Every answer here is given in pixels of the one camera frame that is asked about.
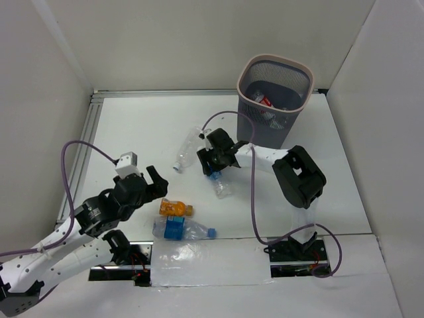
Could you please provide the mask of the crushed bottle blue label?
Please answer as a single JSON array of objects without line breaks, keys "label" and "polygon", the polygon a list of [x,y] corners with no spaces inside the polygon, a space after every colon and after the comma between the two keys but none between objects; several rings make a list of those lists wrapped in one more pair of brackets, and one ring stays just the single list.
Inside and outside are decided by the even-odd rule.
[{"label": "crushed bottle blue label", "polygon": [[215,239],[217,231],[185,217],[157,217],[152,234],[164,240]]}]

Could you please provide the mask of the small orange juice bottle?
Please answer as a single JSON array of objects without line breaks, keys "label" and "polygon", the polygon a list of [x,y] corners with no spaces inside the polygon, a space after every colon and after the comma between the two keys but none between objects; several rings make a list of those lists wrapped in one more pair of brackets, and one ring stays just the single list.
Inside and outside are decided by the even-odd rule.
[{"label": "small orange juice bottle", "polygon": [[167,217],[191,217],[193,206],[181,201],[171,201],[163,198],[160,203],[159,214]]}]

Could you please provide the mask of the aluminium frame rail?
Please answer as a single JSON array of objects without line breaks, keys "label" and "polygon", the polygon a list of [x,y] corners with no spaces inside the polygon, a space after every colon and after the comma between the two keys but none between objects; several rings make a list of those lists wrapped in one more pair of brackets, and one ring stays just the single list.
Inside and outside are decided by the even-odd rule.
[{"label": "aluminium frame rail", "polygon": [[182,173],[172,168],[178,148],[193,127],[236,130],[233,92],[158,92],[95,96],[87,122],[87,140],[81,145],[70,174],[76,205],[113,185],[110,158],[132,151],[138,167],[154,166],[168,181],[167,198],[194,208],[193,219],[215,227],[220,236],[249,235],[251,222],[262,232],[281,231],[292,225],[291,205],[284,198],[276,177],[257,170],[250,185],[249,168],[227,168],[223,175],[233,194],[218,199],[201,164],[195,162]]}]

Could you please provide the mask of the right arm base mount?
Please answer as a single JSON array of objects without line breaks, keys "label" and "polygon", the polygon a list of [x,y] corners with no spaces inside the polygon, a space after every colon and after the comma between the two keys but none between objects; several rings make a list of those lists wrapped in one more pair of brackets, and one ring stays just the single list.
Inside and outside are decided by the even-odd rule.
[{"label": "right arm base mount", "polygon": [[325,243],[321,238],[316,239],[305,252],[291,239],[266,246],[264,252],[269,257],[272,278],[312,276],[312,270],[316,267],[318,276],[331,272]]}]

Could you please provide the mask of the blue label water bottle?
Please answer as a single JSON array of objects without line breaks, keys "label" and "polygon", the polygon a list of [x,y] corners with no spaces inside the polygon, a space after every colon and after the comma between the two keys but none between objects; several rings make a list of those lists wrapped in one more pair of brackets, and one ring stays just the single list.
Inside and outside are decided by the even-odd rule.
[{"label": "blue label water bottle", "polygon": [[233,194],[232,185],[221,172],[212,172],[208,179],[218,199],[224,199]]}]

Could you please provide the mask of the grey mesh waste bin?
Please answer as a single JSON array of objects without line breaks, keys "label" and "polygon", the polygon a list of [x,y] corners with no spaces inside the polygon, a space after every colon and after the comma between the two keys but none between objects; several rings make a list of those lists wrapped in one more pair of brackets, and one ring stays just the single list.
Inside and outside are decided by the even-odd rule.
[{"label": "grey mesh waste bin", "polygon": [[[295,120],[305,108],[313,89],[314,76],[304,64],[276,56],[261,54],[253,57],[237,81],[237,140],[267,148],[281,148]],[[273,107],[254,102],[255,91],[261,91]],[[285,129],[271,129],[261,116],[262,111],[285,115]]]}]

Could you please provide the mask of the clear unlabelled plastic bottle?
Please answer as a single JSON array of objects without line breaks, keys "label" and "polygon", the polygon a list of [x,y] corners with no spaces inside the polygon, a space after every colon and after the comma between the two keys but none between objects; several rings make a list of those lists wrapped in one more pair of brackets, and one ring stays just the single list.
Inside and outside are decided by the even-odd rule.
[{"label": "clear unlabelled plastic bottle", "polygon": [[203,140],[199,137],[200,133],[200,127],[193,127],[189,131],[180,149],[177,151],[176,159],[172,166],[175,172],[182,173],[195,162],[198,148],[203,146]]}]

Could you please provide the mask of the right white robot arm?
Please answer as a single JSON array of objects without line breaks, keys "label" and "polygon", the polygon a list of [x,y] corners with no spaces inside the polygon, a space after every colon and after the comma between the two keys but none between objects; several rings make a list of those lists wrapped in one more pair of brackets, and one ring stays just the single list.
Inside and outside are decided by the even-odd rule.
[{"label": "right white robot arm", "polygon": [[284,198],[291,205],[291,231],[287,235],[289,252],[297,260],[305,259],[317,239],[316,212],[313,204],[327,183],[323,172],[302,146],[271,149],[247,141],[234,142],[224,129],[215,129],[198,137],[205,146],[197,151],[203,174],[212,176],[225,168],[249,168],[250,185],[259,170],[276,177]]}]

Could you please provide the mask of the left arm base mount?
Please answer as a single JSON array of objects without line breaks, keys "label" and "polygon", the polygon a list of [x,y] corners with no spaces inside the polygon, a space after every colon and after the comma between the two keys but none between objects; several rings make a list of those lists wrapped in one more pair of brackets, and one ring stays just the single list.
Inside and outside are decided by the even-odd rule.
[{"label": "left arm base mount", "polygon": [[151,286],[150,265],[152,259],[152,241],[130,242],[131,248],[126,260],[94,266],[89,270],[90,282],[131,282],[134,286]]}]

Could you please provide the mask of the clear bottle green label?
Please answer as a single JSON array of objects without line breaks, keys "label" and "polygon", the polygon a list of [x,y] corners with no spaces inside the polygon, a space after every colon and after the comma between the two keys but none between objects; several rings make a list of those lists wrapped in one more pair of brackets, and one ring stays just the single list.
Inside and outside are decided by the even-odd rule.
[{"label": "clear bottle green label", "polygon": [[288,124],[288,117],[285,115],[276,115],[275,113],[262,111],[261,116],[271,129],[282,130]]}]

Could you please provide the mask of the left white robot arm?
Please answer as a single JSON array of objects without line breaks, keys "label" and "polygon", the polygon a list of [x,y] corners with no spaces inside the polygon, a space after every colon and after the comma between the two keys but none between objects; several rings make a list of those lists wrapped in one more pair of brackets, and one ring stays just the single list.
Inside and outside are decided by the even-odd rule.
[{"label": "left white robot arm", "polygon": [[86,199],[33,253],[20,252],[2,263],[1,312],[6,317],[24,313],[58,284],[92,266],[128,261],[131,244],[117,225],[168,192],[168,181],[155,167],[146,170],[151,184],[142,174],[115,176],[114,187]]}]

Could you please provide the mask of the silver tape sheet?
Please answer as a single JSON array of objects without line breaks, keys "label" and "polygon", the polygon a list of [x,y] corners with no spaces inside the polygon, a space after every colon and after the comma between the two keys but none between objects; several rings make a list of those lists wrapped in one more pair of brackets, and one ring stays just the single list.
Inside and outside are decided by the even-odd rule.
[{"label": "silver tape sheet", "polygon": [[272,282],[269,256],[253,238],[156,240],[154,287],[255,286]]}]

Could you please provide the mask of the red label water bottle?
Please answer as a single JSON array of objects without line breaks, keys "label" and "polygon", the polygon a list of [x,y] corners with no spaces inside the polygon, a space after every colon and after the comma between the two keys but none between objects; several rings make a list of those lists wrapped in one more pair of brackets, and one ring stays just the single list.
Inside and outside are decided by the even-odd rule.
[{"label": "red label water bottle", "polygon": [[267,107],[273,107],[273,104],[261,91],[255,91],[252,94],[251,99],[256,103],[265,105]]}]

